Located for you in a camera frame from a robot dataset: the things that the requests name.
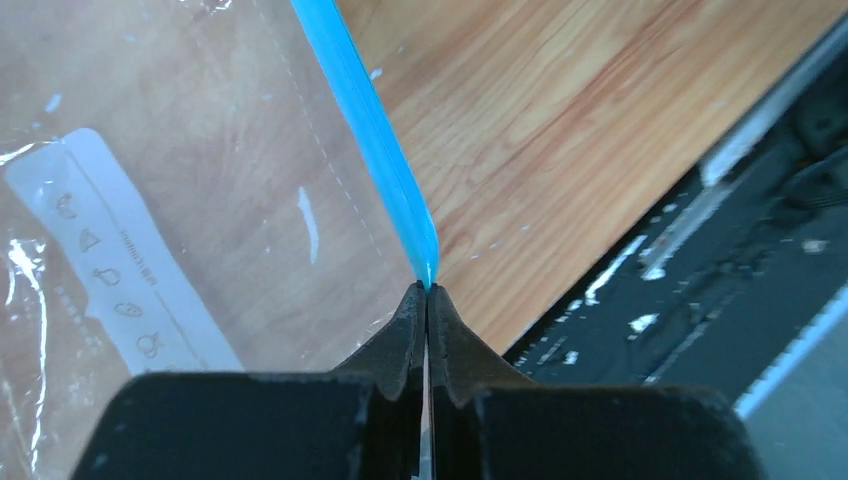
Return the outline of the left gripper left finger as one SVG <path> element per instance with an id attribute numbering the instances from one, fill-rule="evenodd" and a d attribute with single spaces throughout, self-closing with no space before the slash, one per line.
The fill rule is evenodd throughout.
<path id="1" fill-rule="evenodd" d="M 419 472 L 426 290 L 326 372 L 157 372 L 105 408 L 75 479 L 410 479 Z"/>

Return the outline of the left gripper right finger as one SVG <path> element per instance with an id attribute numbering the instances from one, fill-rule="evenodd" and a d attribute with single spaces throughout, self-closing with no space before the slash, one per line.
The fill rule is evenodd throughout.
<path id="1" fill-rule="evenodd" d="M 702 388 L 544 386 L 427 295 L 437 479 L 763 479 L 731 405 Z"/>

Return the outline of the clear zip top bag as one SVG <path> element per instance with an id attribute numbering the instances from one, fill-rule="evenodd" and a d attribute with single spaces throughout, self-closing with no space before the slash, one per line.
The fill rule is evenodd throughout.
<path id="1" fill-rule="evenodd" d="M 291 1 L 1 5 L 1 475 L 160 371 L 327 370 L 415 276 Z"/>

